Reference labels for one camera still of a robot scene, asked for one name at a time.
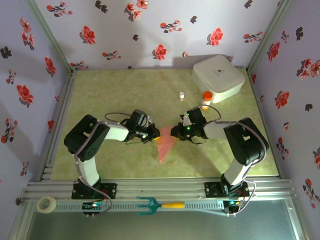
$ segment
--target green tabletop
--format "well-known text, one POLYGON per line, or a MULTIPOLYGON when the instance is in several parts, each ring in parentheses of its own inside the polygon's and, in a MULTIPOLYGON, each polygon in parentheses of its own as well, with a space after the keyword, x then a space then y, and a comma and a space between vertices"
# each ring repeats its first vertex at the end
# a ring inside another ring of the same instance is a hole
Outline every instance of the green tabletop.
MULTIPOLYGON (((240 68, 239 71, 245 76, 240 92, 212 105, 221 112, 222 121, 251 118, 266 137, 246 70, 240 68)), ((79 71, 51 180, 77 179, 75 160, 68 153, 63 139, 86 114, 103 120, 108 112, 131 114, 135 109, 140 109, 153 116, 157 128, 163 128, 177 125, 180 114, 200 104, 201 99, 202 93, 192 81, 192 69, 79 71), (184 101, 179 101, 179 92, 184 92, 184 101)), ((202 110, 202 113, 207 121, 217 117, 212 109, 202 110)), ((110 115, 117 121, 125 117, 110 115)), ((200 145, 177 140, 162 163, 159 163, 155 141, 126 145, 124 142, 106 140, 95 156, 97 171, 102 179, 220 177, 233 160, 226 139, 208 139, 200 145)), ((249 175, 278 175, 271 151, 249 175)))

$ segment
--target floral wallpaper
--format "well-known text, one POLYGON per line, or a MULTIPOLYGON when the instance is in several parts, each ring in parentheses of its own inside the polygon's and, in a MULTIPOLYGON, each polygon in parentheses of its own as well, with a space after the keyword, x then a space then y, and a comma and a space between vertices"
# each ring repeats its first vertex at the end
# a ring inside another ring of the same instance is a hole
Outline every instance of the floral wallpaper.
MULTIPOLYGON (((36 181, 44 146, 55 127, 52 118, 60 91, 68 78, 24 2, 5 0, 4 5, 0 15, 4 33, 0 43, 0 216, 5 216, 1 240, 9 237, 24 188, 36 181)), ((64 7, 54 8, 59 14, 64 7)))
POLYGON ((216 54, 247 67, 280 0, 34 1, 69 64, 84 70, 192 68, 216 54))
POLYGON ((295 185, 310 239, 320 236, 318 6, 318 0, 293 1, 252 70, 271 145, 284 177, 295 185))

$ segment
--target tape roll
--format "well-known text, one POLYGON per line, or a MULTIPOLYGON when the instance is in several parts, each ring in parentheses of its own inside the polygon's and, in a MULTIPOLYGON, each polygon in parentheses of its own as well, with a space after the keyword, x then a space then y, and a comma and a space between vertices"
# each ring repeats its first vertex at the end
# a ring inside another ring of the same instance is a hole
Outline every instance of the tape roll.
POLYGON ((49 214, 52 213, 57 207, 57 200, 51 196, 44 196, 40 198, 36 204, 36 209, 39 213, 49 214))

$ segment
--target orange cloth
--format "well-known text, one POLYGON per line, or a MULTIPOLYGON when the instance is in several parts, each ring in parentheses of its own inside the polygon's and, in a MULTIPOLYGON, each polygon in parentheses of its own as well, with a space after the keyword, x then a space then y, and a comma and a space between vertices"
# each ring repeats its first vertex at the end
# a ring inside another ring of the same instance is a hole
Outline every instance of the orange cloth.
POLYGON ((159 162, 161 163, 165 156, 168 154, 172 146, 176 142, 176 138, 171 136, 171 129, 172 126, 162 127, 159 128, 161 137, 156 140, 157 147, 158 147, 158 155, 159 155, 159 162))

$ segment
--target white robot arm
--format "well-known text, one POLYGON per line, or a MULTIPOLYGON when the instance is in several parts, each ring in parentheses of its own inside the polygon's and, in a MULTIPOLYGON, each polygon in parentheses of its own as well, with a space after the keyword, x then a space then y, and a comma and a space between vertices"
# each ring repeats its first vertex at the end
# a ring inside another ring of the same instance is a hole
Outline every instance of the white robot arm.
POLYGON ((249 170, 265 158, 269 149, 268 142, 248 117, 240 121, 207 122, 198 107, 180 117, 182 122, 171 130, 171 135, 182 141, 194 143, 193 137, 228 140, 234 158, 220 178, 220 191, 226 196, 242 187, 249 170))
POLYGON ((92 187, 101 181, 95 155, 104 140, 127 143, 134 137, 138 137, 143 143, 147 143, 159 138, 159 130, 148 119, 148 116, 138 109, 131 114, 129 119, 121 123, 99 122, 92 115, 86 115, 64 139, 64 145, 68 148, 69 153, 76 155, 79 159, 76 163, 80 171, 79 180, 92 187))

